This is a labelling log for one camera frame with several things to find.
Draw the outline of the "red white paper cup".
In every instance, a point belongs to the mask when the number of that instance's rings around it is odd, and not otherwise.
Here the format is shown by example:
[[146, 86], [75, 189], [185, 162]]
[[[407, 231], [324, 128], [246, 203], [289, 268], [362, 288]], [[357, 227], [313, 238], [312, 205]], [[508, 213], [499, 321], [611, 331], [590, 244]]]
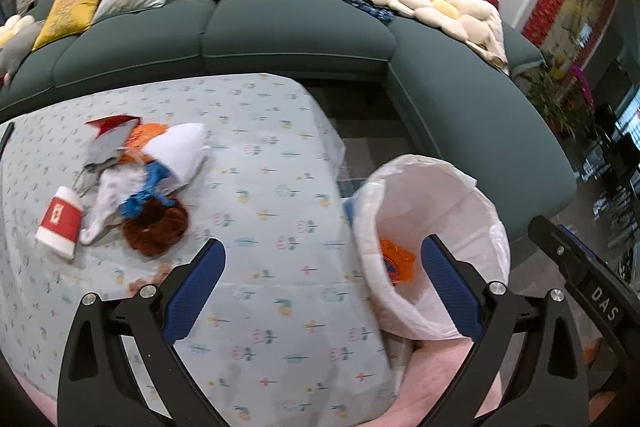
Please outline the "red white paper cup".
[[35, 239], [58, 257], [72, 261], [75, 258], [81, 220], [79, 196], [71, 188], [60, 186], [49, 202]]

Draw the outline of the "brown velvet scrunchie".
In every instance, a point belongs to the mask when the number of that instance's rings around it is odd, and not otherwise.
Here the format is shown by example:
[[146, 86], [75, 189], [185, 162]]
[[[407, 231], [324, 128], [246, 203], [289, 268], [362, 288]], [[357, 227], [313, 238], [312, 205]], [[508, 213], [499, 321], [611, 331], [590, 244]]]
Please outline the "brown velvet scrunchie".
[[189, 213], [178, 199], [171, 206], [149, 199], [138, 217], [122, 221], [122, 234], [134, 251], [145, 257], [158, 257], [177, 244], [189, 228]]

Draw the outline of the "orange trash in bin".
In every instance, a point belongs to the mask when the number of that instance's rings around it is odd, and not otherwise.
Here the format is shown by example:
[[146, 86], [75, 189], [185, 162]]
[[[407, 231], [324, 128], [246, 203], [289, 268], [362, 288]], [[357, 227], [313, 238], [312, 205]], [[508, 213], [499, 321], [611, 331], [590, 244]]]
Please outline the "orange trash in bin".
[[388, 239], [381, 239], [380, 247], [390, 281], [394, 285], [411, 283], [414, 277], [416, 256]]

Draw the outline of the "white lined trash bin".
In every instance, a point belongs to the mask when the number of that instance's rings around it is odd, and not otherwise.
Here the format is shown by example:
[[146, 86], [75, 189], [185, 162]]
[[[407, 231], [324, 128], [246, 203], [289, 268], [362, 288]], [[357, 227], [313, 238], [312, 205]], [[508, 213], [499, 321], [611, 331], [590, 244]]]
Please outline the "white lined trash bin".
[[480, 339], [487, 284], [506, 284], [510, 248], [494, 204], [447, 161], [399, 156], [345, 205], [383, 331]]

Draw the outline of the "floral light blue tablecloth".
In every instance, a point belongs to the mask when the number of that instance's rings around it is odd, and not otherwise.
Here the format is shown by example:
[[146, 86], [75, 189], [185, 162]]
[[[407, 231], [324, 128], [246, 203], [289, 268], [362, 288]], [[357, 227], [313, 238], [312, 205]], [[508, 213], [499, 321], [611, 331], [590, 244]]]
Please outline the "floral light blue tablecloth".
[[[202, 165], [178, 195], [188, 229], [156, 259], [111, 229], [62, 260], [38, 243], [38, 225], [55, 191], [75, 184], [90, 121], [119, 114], [204, 127]], [[83, 295], [125, 297], [214, 238], [224, 274], [176, 351], [230, 424], [355, 426], [390, 407], [398, 384], [336, 186], [344, 147], [297, 82], [149, 83], [39, 109], [1, 130], [1, 352], [29, 384], [58, 393]]]

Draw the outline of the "dark green sectional sofa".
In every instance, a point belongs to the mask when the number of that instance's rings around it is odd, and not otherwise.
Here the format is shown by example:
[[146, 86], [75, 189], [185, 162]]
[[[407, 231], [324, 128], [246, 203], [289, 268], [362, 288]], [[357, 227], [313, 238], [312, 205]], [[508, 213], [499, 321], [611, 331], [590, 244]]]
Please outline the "dark green sectional sofa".
[[[45, 18], [54, 0], [32, 11]], [[561, 145], [515, 77], [540, 64], [503, 27], [508, 67], [415, 20], [382, 23], [344, 0], [168, 0], [117, 15], [32, 54], [1, 91], [11, 119], [70, 98], [201, 75], [272, 72], [328, 80], [352, 102], [390, 98], [418, 151], [476, 179], [510, 239], [573, 202]]]

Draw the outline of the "potted flower plant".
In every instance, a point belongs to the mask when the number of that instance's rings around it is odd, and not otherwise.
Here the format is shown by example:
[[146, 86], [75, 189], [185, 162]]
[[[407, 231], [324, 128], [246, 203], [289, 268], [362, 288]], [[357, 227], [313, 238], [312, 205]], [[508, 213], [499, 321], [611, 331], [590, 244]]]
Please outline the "potted flower plant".
[[526, 98], [560, 141], [588, 144], [596, 137], [588, 81], [571, 68], [564, 72], [548, 51], [542, 50], [541, 54], [542, 62], [521, 75]]

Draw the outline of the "grey plush toy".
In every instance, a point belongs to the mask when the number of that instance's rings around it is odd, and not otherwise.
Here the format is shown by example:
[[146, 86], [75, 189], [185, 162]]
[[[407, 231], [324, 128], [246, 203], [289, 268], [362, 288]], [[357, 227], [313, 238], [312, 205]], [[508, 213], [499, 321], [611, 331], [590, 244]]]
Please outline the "grey plush toy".
[[43, 24], [43, 20], [38, 20], [38, 22], [33, 22], [26, 26], [2, 48], [0, 53], [1, 80], [5, 86], [11, 82], [25, 58], [32, 52], [32, 47], [40, 34]]

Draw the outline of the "blue knotted item on sofa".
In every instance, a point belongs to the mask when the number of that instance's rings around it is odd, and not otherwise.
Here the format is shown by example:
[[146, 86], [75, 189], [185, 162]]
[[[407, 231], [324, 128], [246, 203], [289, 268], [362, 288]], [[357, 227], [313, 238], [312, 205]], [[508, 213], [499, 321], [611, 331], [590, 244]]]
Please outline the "blue knotted item on sofa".
[[372, 4], [366, 0], [342, 0], [343, 2], [350, 5], [352, 8], [355, 8], [363, 13], [366, 13], [377, 20], [379, 20], [383, 24], [389, 24], [395, 18], [395, 14], [382, 6], [378, 6]]

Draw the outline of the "small daisy cushion left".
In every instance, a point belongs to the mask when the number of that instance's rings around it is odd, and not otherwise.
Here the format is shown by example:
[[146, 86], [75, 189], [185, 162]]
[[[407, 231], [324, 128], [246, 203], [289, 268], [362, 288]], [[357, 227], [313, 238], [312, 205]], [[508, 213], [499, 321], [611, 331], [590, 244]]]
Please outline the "small daisy cushion left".
[[35, 23], [32, 15], [13, 15], [0, 27], [0, 46], [3, 48], [18, 32]]

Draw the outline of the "yellow cushion left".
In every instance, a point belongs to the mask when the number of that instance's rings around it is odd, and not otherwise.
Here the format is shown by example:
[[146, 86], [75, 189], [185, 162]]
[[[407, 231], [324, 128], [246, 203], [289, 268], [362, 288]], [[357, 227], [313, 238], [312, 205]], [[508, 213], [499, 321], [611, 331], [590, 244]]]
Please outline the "yellow cushion left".
[[49, 43], [82, 34], [91, 26], [99, 3], [100, 0], [54, 0], [32, 50], [37, 51]]

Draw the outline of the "cream daisy flower cushion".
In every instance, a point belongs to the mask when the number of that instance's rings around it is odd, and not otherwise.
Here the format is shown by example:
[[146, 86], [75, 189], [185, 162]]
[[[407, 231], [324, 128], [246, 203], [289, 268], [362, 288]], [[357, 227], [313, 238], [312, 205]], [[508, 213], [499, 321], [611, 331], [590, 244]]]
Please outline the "cream daisy flower cushion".
[[465, 43], [485, 62], [509, 72], [498, 10], [485, 0], [364, 0], [439, 29]]

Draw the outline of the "grey drawstring pouch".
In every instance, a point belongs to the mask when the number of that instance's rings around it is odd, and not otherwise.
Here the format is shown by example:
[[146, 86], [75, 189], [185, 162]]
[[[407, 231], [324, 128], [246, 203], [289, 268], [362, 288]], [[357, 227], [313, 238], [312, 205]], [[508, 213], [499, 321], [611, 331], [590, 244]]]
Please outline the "grey drawstring pouch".
[[133, 127], [122, 124], [97, 136], [89, 144], [84, 168], [88, 172], [99, 172], [116, 165], [125, 153], [132, 130]]

